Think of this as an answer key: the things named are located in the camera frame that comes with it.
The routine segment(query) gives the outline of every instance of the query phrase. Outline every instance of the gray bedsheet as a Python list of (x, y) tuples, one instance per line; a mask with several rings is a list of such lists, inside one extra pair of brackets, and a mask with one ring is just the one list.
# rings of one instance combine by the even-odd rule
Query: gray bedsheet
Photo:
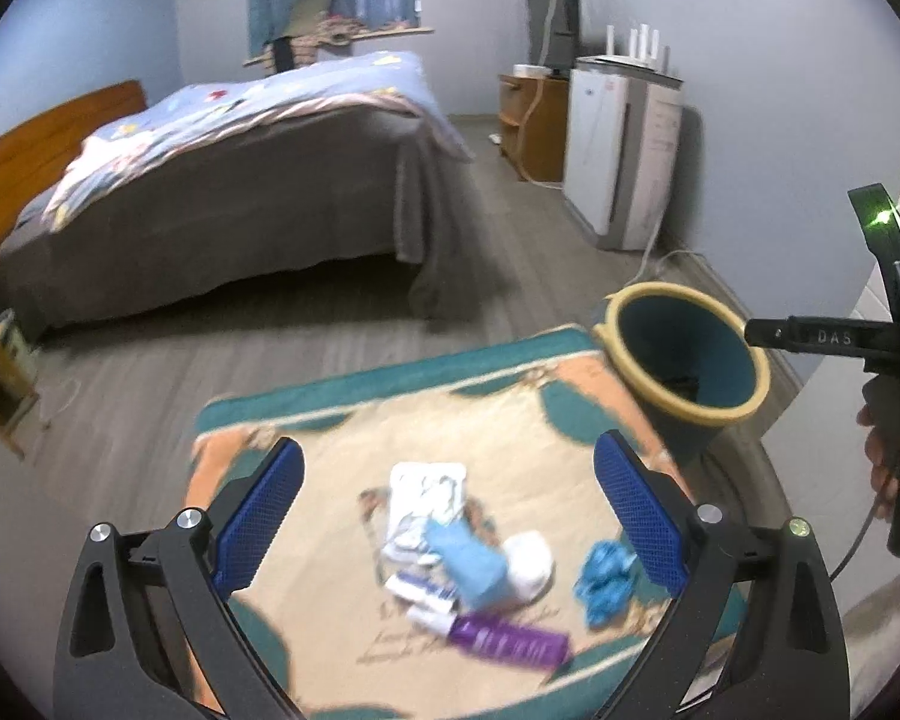
[(392, 252), (420, 266), (413, 312), (439, 317), (454, 310), (449, 272), (475, 256), (472, 191), (467, 165), (417, 117), (358, 107), (291, 119), (180, 155), (58, 232), (31, 207), (0, 247), (1, 288), (36, 338)]

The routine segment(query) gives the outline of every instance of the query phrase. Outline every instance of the teal rug border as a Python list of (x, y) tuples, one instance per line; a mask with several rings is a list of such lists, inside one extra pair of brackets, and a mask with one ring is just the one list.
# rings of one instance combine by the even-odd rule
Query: teal rug border
[(210, 403), (199, 413), (197, 435), (242, 422), (264, 422), (321, 409), (355, 406), (370, 400), (397, 397), (485, 376), (536, 360), (596, 351), (599, 348), (583, 328), (565, 327), (524, 341), (351, 373), (313, 384), (287, 386), (264, 394), (221, 400)]

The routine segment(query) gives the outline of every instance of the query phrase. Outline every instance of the wooden shelf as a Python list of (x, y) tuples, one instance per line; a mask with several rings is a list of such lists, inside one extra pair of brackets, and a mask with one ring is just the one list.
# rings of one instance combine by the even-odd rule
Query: wooden shelf
[(432, 35), (436, 31), (432, 26), (412, 26), (409, 29), (382, 29), (377, 32), (359, 32), (350, 40), (372, 40), (378, 37), (401, 37), (402, 35)]
[(564, 80), (500, 76), (500, 151), (521, 180), (563, 180), (569, 97)]

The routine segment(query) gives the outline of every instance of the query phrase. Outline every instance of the rug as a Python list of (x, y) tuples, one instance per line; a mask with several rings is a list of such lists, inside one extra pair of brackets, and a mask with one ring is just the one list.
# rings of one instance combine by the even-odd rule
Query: rug
[[(583, 720), (610, 696), (667, 608), (636, 565), (629, 608), (587, 630), (574, 599), (586, 554), (622, 529), (593, 474), (593, 445), (617, 429), (652, 469), (682, 476), (602, 351), (578, 327), (251, 397), (197, 418), (186, 506), (206, 508), (283, 435), (302, 446), (303, 490), (253, 584), (229, 605), (274, 678), (319, 720)], [(514, 620), (569, 632), (552, 674), (476, 661), (416, 630), (381, 588), (367, 531), (375, 490), (401, 461), (467, 468), (484, 538), (539, 531), (556, 559), (549, 592)], [(727, 604), (727, 645), (744, 603)], [(200, 702), (216, 707), (199, 677)]]

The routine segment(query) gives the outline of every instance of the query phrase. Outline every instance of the handheld controller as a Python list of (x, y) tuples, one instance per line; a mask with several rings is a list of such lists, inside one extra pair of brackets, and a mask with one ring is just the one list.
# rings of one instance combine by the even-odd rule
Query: handheld controller
[(850, 202), (879, 265), (893, 321), (754, 319), (745, 337), (751, 346), (863, 358), (864, 370), (878, 374), (864, 386), (864, 399), (886, 447), (884, 463), (899, 479), (887, 546), (900, 557), (900, 213), (880, 184), (851, 191)]

